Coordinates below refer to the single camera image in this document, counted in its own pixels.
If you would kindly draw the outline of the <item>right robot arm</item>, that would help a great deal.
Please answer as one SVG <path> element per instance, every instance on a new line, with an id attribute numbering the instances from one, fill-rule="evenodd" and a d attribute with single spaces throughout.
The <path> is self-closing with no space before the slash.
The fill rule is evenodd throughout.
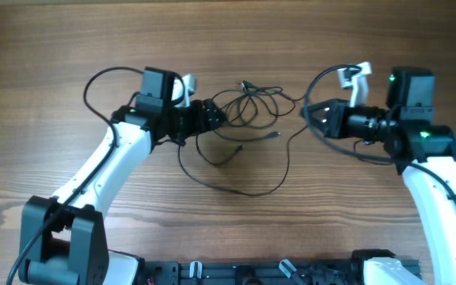
<path id="1" fill-rule="evenodd" d="M 393 165 L 419 212 L 437 284 L 456 284 L 456 137 L 435 125 L 435 76 L 396 66 L 386 108 L 370 107 L 369 63 L 323 70 L 308 85 L 302 117 L 330 149 L 364 162 Z"/>

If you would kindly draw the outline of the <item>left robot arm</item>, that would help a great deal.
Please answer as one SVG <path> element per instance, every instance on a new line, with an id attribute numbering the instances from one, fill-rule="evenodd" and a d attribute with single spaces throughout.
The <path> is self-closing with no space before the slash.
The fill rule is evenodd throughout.
<path id="1" fill-rule="evenodd" d="M 156 146 L 213 131 L 226 122 L 210 99 L 191 100 L 196 80 L 147 67 L 142 87 L 110 117 L 103 141 L 51 197 L 32 196 L 21 216 L 19 255 L 6 282 L 146 284 L 142 257 L 108 249 L 105 218 L 120 189 Z"/>

